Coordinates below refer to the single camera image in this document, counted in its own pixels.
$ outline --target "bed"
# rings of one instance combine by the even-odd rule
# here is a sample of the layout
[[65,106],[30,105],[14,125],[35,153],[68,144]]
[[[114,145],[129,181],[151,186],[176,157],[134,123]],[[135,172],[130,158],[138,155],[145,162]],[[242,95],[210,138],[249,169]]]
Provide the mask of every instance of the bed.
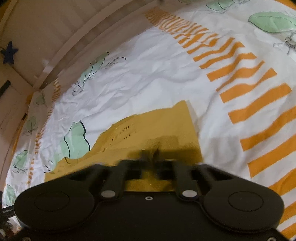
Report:
[[[39,71],[3,205],[44,182],[60,160],[87,154],[112,124],[185,100],[203,162],[277,192],[285,204],[278,230],[293,240],[296,7],[274,0],[131,7],[135,2],[113,1],[95,13]],[[122,8],[125,14],[77,48]],[[7,19],[12,28],[18,18]]]

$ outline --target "green leaf print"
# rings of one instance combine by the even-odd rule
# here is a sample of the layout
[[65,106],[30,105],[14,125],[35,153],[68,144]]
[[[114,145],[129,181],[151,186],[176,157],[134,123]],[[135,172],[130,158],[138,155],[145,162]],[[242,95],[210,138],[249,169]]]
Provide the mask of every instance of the green leaf print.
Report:
[[214,11],[225,11],[234,3],[233,0],[215,0],[207,3],[207,7]]
[[74,84],[72,95],[76,96],[84,89],[84,85],[88,80],[92,80],[96,76],[96,72],[99,69],[107,69],[114,64],[117,64],[119,60],[126,60],[125,57],[114,57],[106,65],[103,65],[105,58],[109,55],[109,52],[105,52],[92,61],[89,67],[82,73],[79,80]]
[[7,185],[6,192],[5,192],[5,198],[4,198],[5,205],[6,206],[13,205],[15,203],[16,198],[17,197],[15,195],[15,191],[14,191],[13,187],[10,185]]
[[25,125],[24,134],[29,136],[32,134],[33,131],[37,130],[37,119],[35,116],[32,116],[30,119],[27,120]]
[[89,143],[84,136],[85,132],[83,123],[79,121],[78,123],[73,123],[65,136],[64,140],[69,149],[68,157],[70,159],[81,158],[90,151]]
[[15,173],[24,173],[26,171],[25,164],[27,161],[28,151],[24,150],[20,154],[14,156],[12,160],[12,171]]
[[90,151],[90,145],[85,139],[85,133],[86,130],[82,121],[72,124],[69,132],[64,136],[53,155],[52,163],[54,167],[64,157],[78,159]]
[[249,17],[249,22],[269,33],[296,29],[296,20],[281,12],[258,12]]
[[35,101],[34,101],[34,104],[37,104],[37,105],[45,105],[45,96],[43,93],[41,93],[41,95],[39,95]]
[[88,80],[92,80],[96,76],[97,70],[102,66],[105,58],[109,55],[109,52],[105,52],[97,57],[94,61],[89,64],[89,67],[83,71],[77,83],[75,83],[72,95],[75,96],[83,91],[84,84]]

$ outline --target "blue star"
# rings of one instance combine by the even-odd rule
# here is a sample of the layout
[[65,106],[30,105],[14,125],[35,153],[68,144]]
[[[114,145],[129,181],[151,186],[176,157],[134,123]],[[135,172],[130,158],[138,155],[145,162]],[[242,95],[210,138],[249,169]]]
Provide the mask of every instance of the blue star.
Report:
[[13,55],[18,51],[18,49],[12,48],[12,42],[10,41],[7,45],[7,49],[2,49],[1,53],[4,55],[3,64],[9,63],[14,64]]

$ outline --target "mustard towel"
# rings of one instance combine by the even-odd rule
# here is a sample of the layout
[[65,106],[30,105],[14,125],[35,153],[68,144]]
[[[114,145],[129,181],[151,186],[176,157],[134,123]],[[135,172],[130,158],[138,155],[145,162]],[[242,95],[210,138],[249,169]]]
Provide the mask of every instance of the mustard towel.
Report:
[[[45,175],[49,181],[75,172],[95,163],[116,165],[119,160],[137,159],[145,150],[150,157],[156,150],[160,158],[178,159],[188,164],[202,161],[200,147],[185,101],[172,108],[132,115],[103,132],[93,148],[82,158],[62,159],[51,173]],[[129,191],[169,191],[168,181],[156,180],[151,173],[144,179],[127,182]]]

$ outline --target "wall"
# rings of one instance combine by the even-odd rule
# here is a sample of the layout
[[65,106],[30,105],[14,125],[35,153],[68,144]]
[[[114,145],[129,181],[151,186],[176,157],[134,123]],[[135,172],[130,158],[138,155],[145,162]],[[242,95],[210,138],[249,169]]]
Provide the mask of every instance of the wall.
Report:
[[0,97],[0,191],[12,159],[13,139],[22,117],[28,109],[26,98],[33,88],[0,56],[0,86],[9,80],[11,85]]
[[[19,48],[15,54],[14,68],[31,85],[34,85],[44,68],[66,41],[96,13],[114,1],[18,0],[4,27],[0,46],[5,47],[12,40],[13,46]],[[67,63],[100,33],[151,1],[134,0],[95,26],[60,63],[54,66],[45,83],[53,81]]]

